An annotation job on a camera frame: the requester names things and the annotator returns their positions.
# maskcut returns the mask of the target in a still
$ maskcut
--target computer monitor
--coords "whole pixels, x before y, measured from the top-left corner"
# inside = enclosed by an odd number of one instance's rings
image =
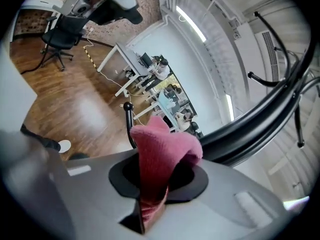
[[[141,61],[142,61],[142,63],[144,64],[144,66],[145,66],[146,68],[149,68],[149,67],[153,64],[153,62],[152,62],[152,60],[150,59],[149,55],[146,54],[146,53],[144,53],[144,54],[141,56]]]

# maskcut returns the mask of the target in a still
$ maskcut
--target ceiling light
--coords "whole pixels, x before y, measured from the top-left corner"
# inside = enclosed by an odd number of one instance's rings
[[[226,94],[226,100],[228,101],[231,121],[233,121],[235,120],[235,116],[234,116],[234,108],[232,107],[232,101],[231,101],[230,95]]]
[[[176,7],[176,11],[181,14],[182,17],[191,25],[194,31],[198,34],[202,42],[205,42],[207,39],[205,35],[201,32],[201,30],[197,27],[197,25],[190,19],[190,17],[183,11],[179,6]]]
[[[306,197],[292,200],[292,201],[284,201],[283,206],[288,211],[288,210],[291,210],[291,209],[295,208],[296,206],[304,204],[308,201],[309,201],[309,196],[306,196]]]

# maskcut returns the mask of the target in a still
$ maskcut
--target pink cloth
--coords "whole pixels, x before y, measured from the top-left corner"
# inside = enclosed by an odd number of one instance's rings
[[[139,151],[140,206],[144,224],[164,205],[168,182],[181,161],[195,165],[203,155],[198,139],[186,132],[170,133],[160,116],[130,131]]]

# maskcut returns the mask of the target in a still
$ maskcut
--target black hole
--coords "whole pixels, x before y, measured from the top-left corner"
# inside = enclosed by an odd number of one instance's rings
[[[139,161],[137,159],[123,167],[123,176],[137,188],[140,187]],[[195,174],[191,166],[180,162],[178,163],[169,180],[169,192],[188,185],[194,179]]]

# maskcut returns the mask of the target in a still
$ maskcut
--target white desk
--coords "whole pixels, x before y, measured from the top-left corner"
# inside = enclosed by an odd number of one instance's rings
[[[49,12],[53,12],[52,16],[56,16],[57,18],[59,18],[60,13],[58,13],[57,11],[52,9],[52,6],[55,5],[58,7],[62,7],[63,4],[64,4],[64,2],[61,0],[25,0],[23,2],[23,4],[21,5],[20,9],[16,12],[16,14],[13,18],[13,21],[11,23],[10,42],[12,42],[13,37],[14,37],[15,26],[16,26],[16,22],[17,22],[20,10],[22,10],[22,9],[37,9],[37,10],[49,11]],[[53,21],[52,27],[54,27],[56,25],[56,22],[57,22],[57,20]]]
[[[115,94],[115,96],[119,96],[120,93],[122,93],[130,84],[132,84],[138,77],[141,76],[148,76],[152,75],[151,72],[148,71],[148,69],[141,65],[138,60],[137,54],[133,50],[127,49],[124,44],[121,44],[119,42],[115,43],[115,46],[113,49],[107,54],[107,56],[102,61],[101,65],[97,69],[98,72],[101,72],[103,67],[107,64],[108,60],[112,57],[112,55],[115,54],[116,51],[119,51],[121,56],[124,58],[124,60],[128,63],[128,66],[134,71],[134,76],[125,83],[123,87],[120,88],[120,90]]]
[[[164,91],[162,90],[159,94],[159,97],[155,103],[153,103],[151,106],[147,107],[145,110],[137,114],[133,119],[136,120],[148,111],[152,110],[156,106],[159,106],[159,108],[162,110],[162,112],[166,115],[166,117],[170,120],[171,124],[173,127],[170,128],[170,131],[172,132],[173,130],[179,130],[179,126],[177,123],[176,118],[172,114],[171,108],[167,108],[167,105],[170,103],[170,100],[165,96]]]

